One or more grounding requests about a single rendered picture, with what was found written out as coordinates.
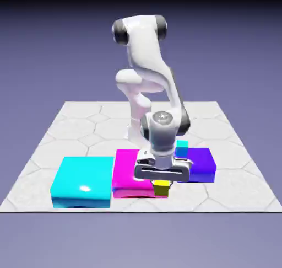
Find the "large magenta box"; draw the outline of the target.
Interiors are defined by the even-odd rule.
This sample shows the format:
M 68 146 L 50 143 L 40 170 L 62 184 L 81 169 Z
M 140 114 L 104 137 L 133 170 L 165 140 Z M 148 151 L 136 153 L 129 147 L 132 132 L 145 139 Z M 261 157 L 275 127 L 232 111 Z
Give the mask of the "large magenta box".
M 134 166 L 139 149 L 117 149 L 112 178 L 114 198 L 161 198 L 155 195 L 150 180 L 138 180 L 134 176 Z

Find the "large cyan box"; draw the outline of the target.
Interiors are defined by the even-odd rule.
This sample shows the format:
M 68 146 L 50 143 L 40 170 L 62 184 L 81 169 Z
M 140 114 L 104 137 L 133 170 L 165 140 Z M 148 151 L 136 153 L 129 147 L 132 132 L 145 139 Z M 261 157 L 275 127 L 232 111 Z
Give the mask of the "large cyan box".
M 64 157 L 50 187 L 53 208 L 110 208 L 112 156 Z

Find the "small cyan cube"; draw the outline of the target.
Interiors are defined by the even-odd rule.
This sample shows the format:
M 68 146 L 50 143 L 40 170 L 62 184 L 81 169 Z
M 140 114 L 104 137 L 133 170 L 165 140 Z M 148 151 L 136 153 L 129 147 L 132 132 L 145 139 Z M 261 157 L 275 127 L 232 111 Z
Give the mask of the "small cyan cube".
M 177 140 L 175 156 L 180 158 L 188 157 L 188 141 L 186 140 Z

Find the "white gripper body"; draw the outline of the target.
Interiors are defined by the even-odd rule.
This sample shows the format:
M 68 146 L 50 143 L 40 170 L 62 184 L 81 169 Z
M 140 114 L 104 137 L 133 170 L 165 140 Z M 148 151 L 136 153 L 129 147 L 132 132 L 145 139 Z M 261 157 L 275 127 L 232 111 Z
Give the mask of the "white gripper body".
M 166 169 L 157 168 L 148 159 L 138 160 L 134 167 L 134 176 L 138 179 L 184 181 L 190 178 L 191 161 L 189 159 L 173 159 L 172 166 Z

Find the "small yellow cube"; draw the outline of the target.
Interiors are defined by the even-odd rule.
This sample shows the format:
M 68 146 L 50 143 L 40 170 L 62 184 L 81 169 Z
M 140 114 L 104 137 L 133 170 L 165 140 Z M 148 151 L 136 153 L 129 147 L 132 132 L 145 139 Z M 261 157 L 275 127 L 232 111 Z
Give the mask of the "small yellow cube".
M 154 194 L 158 197 L 168 197 L 170 189 L 170 181 L 154 180 Z

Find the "large blue box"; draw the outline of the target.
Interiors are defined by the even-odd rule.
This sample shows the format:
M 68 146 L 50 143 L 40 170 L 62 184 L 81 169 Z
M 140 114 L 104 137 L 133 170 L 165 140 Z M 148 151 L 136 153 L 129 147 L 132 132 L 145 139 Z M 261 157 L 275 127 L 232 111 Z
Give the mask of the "large blue box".
M 213 183 L 216 164 L 209 148 L 188 148 L 187 159 L 193 162 L 188 183 Z

